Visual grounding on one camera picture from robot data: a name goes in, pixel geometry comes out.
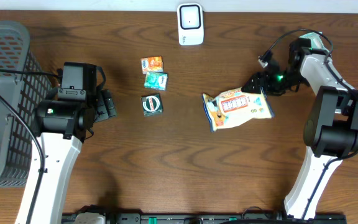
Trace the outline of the yellow snack bag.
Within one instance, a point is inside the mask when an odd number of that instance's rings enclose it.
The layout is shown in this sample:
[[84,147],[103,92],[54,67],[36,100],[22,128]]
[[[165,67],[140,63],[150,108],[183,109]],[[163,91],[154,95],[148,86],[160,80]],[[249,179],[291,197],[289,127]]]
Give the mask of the yellow snack bag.
[[202,94],[203,108],[211,132],[240,126],[252,119],[274,117],[264,92],[247,93],[241,88],[224,91],[216,97]]

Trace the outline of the green Zam-Buk box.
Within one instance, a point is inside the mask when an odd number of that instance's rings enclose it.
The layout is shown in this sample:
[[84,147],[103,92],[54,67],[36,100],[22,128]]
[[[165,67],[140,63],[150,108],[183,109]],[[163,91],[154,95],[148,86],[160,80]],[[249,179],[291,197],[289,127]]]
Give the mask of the green Zam-Buk box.
[[163,105],[160,94],[153,94],[141,97],[144,116],[153,116],[163,113]]

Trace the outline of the light teal packet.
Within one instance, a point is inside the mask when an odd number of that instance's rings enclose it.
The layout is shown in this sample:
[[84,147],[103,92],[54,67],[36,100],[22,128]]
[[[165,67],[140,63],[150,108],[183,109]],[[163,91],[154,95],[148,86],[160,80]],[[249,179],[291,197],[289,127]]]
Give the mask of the light teal packet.
[[329,53],[329,49],[324,46],[319,34],[310,32],[299,38],[301,39],[300,49],[304,54],[327,55]]

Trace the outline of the teal tissue packet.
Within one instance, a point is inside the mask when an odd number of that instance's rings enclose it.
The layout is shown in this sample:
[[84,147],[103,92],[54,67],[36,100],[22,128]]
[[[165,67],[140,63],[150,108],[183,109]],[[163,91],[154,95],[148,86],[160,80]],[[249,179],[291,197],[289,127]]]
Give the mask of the teal tissue packet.
[[144,87],[154,90],[165,91],[168,75],[166,73],[147,72],[145,75]]

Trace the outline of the orange tissue packet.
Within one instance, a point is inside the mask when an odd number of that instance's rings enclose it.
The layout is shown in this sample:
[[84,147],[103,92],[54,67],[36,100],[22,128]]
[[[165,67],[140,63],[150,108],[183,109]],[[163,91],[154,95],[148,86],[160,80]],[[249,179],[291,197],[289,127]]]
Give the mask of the orange tissue packet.
[[163,72],[163,60],[161,56],[146,57],[140,60],[142,73]]

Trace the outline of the grey plastic mesh basket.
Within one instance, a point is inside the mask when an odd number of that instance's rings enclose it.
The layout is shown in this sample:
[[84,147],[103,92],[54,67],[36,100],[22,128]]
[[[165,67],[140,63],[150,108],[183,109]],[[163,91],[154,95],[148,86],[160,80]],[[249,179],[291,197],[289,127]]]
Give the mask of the grey plastic mesh basket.
[[[41,71],[28,30],[18,22],[0,21],[0,95],[27,124],[52,87],[48,77],[36,74]],[[31,136],[0,102],[0,187],[25,185],[31,157]]]

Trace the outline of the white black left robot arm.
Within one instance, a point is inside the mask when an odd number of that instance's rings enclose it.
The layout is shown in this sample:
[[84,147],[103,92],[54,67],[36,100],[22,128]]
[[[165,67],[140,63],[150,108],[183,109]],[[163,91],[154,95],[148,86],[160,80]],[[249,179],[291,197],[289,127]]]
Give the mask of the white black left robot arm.
[[60,223],[71,172],[94,123],[116,116],[111,92],[76,101],[43,100],[34,109],[34,152],[16,223]]

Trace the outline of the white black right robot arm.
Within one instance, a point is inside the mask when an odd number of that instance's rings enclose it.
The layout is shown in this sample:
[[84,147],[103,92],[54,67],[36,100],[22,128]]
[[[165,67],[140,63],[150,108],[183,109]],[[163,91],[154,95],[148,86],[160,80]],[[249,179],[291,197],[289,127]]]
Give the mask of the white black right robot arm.
[[262,72],[255,73],[243,91],[281,96],[311,87],[314,103],[306,120],[303,141],[306,154],[300,173],[284,199],[287,218],[310,221],[334,171],[358,154],[358,90],[335,69],[332,50],[319,37],[299,37],[289,46],[288,67],[281,70],[271,50],[259,56]]

